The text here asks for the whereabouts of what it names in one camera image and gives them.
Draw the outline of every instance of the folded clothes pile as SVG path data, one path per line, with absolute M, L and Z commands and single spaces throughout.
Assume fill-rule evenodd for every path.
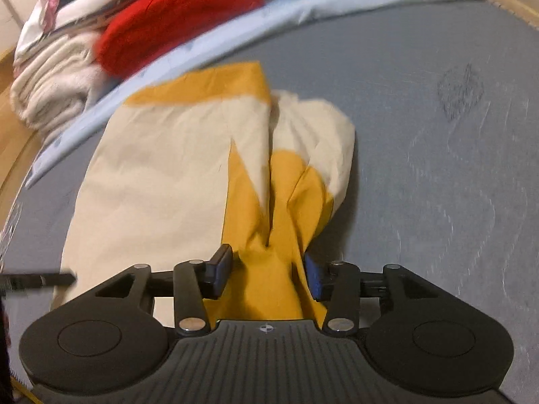
M 39 0 L 13 65 L 17 115 L 49 143 L 126 78 L 263 0 Z
M 103 95 L 108 77 L 95 62 L 99 33 L 63 36 L 45 48 L 15 79 L 10 103 L 45 144 Z

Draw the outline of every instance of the light blue cloth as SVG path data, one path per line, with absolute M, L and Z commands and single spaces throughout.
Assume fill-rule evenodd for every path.
M 126 98 L 148 85 L 175 79 L 270 34 L 313 20 L 397 4 L 455 0 L 274 0 L 267 6 L 216 27 L 180 45 L 116 87 L 47 147 L 33 163 L 25 186 L 31 187 L 84 140 L 102 128 Z

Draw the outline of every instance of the yellow cloth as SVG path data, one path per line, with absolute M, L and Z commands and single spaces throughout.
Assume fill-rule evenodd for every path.
M 63 267 L 70 297 L 135 263 L 153 271 L 235 254 L 213 323 L 322 322 L 302 257 L 348 185 L 354 126 L 322 100 L 271 93 L 259 63 L 194 71 L 131 96 L 109 121 L 88 167 Z M 154 316 L 173 326 L 170 300 Z

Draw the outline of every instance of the gray mattress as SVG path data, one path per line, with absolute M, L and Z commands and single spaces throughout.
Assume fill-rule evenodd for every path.
M 353 120 L 348 194 L 313 253 L 365 271 L 401 263 L 497 318 L 515 344 L 502 390 L 519 403 L 539 402 L 537 50 L 523 21 L 456 2 L 324 21 L 224 60 L 260 60 L 272 87 L 328 99 Z M 99 138 L 22 192 L 9 270 L 58 268 Z M 50 299 L 9 299 L 13 357 Z

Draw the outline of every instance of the white towel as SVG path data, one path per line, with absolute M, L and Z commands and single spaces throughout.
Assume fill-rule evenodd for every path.
M 101 97 L 107 76 L 92 52 L 99 36 L 91 32 L 61 37 L 13 82 L 13 111 L 40 132 L 45 144 Z

